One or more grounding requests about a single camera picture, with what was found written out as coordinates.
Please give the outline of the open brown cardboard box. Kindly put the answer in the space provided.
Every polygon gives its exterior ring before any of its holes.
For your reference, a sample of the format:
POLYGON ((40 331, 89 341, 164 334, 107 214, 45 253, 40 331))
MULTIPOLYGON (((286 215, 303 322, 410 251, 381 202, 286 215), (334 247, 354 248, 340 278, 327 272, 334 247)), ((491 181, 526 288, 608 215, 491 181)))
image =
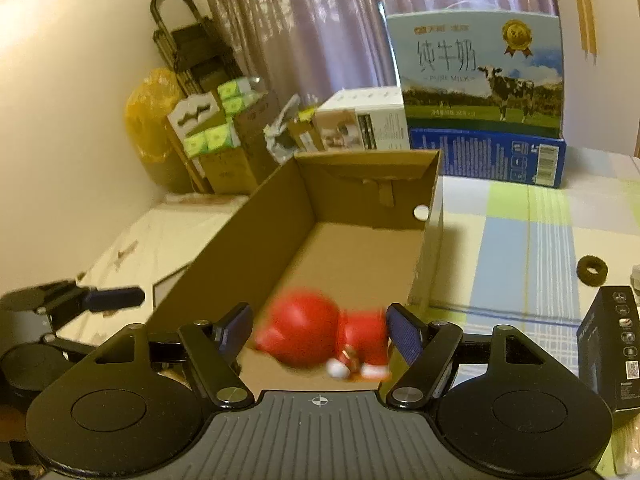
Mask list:
POLYGON ((275 171, 212 238, 148 323, 173 332, 245 302, 314 289, 349 311, 430 301, 442 240, 435 151, 299 155, 275 171))

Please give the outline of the milk carton gift box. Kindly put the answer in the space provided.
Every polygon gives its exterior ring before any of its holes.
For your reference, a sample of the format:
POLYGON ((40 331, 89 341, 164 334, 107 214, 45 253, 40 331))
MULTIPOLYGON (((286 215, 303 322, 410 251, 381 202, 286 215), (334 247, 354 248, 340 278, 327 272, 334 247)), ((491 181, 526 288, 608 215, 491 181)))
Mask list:
POLYGON ((560 21, 533 12, 441 10, 387 19, 410 125, 559 139, 560 21))

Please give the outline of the black shaver box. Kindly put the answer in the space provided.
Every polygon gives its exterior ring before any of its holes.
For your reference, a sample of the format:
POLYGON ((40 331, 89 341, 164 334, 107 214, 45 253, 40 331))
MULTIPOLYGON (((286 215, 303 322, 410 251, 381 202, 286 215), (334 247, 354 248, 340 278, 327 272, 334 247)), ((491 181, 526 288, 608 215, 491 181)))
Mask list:
POLYGON ((577 331, 579 377, 613 414, 639 408, 639 313, 630 286, 602 286, 577 331))

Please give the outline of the blue flat box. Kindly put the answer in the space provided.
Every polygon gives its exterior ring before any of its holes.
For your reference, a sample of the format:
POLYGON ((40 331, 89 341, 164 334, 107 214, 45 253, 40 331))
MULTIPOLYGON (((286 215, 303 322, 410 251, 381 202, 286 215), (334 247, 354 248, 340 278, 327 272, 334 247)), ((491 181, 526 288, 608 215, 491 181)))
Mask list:
POLYGON ((458 129, 412 128, 414 150, 439 150, 440 173, 558 188, 566 154, 562 139, 458 129))

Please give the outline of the white appliance box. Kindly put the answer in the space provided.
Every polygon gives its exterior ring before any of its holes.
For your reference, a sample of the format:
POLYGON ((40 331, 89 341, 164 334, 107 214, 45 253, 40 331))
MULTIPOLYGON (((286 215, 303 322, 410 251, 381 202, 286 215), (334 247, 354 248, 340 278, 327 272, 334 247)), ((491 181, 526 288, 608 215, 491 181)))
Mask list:
POLYGON ((407 118, 399 87, 337 91, 314 111, 327 151, 408 151, 407 118))

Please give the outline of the black folding cart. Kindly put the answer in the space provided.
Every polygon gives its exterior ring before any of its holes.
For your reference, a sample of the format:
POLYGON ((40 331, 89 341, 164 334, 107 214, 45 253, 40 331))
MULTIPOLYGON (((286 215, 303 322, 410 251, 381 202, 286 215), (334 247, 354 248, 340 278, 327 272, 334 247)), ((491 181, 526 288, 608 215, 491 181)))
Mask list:
POLYGON ((213 21, 200 13, 193 0, 181 1, 189 8, 194 22, 174 30, 167 27, 160 14, 164 1, 150 2, 157 26, 153 40, 186 96, 214 92, 220 84, 243 76, 232 47, 218 34, 213 21))

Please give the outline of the purple curtain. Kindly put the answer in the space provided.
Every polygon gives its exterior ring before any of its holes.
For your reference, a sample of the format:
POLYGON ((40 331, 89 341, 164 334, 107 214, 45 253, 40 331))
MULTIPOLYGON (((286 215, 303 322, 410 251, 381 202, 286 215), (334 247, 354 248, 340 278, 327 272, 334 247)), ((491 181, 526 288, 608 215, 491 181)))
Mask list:
POLYGON ((429 10, 556 14, 556 0, 207 0, 247 75, 281 102, 324 101, 343 88, 396 84, 387 15, 429 10))

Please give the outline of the yellow plastic bag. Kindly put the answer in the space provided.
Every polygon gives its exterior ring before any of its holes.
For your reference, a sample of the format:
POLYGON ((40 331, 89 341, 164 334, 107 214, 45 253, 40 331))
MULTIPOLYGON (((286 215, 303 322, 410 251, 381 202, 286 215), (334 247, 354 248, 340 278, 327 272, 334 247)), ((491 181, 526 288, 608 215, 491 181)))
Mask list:
POLYGON ((154 68, 131 92, 124 113, 128 138, 151 180, 167 193, 186 194, 192 182, 171 144, 167 121, 184 94, 168 68, 154 68))

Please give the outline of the cotton swab bag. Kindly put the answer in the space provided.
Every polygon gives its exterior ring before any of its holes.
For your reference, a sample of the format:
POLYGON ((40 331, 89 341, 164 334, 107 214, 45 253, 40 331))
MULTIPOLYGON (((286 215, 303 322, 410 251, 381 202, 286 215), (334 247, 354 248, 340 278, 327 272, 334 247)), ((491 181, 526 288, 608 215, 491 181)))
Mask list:
POLYGON ((640 468, 640 427, 638 417, 620 426, 612 435, 614 469, 619 476, 635 474, 640 468))

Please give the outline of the red toy figure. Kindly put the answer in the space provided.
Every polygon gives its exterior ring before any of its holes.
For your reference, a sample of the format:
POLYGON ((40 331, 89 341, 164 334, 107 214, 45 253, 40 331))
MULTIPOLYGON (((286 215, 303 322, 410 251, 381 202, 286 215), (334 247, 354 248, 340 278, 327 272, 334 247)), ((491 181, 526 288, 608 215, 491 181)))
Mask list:
POLYGON ((344 310, 322 292, 294 289, 273 301, 252 348, 296 370, 323 366, 334 379, 384 382, 389 344, 382 309, 344 310))

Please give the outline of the checked tablecloth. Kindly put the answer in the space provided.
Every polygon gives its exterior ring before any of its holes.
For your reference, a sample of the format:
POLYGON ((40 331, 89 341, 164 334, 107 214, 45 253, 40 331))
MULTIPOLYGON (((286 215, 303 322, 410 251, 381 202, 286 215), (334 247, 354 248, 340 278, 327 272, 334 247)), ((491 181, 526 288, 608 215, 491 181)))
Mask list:
POLYGON ((639 263, 639 162, 569 148, 559 188, 444 177, 444 232, 428 318, 469 333, 518 328, 569 370, 596 296, 576 273, 590 255, 610 285, 639 263))

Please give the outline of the tissue packs cardboard box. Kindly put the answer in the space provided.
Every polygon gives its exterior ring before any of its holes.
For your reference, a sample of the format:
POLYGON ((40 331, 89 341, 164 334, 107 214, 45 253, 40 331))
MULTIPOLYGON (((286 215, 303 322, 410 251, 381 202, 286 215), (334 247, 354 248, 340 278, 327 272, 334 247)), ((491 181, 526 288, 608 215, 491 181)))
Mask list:
POLYGON ((196 192, 250 194, 273 172, 262 130, 275 107, 265 81, 255 76, 178 102, 167 116, 170 140, 196 192))

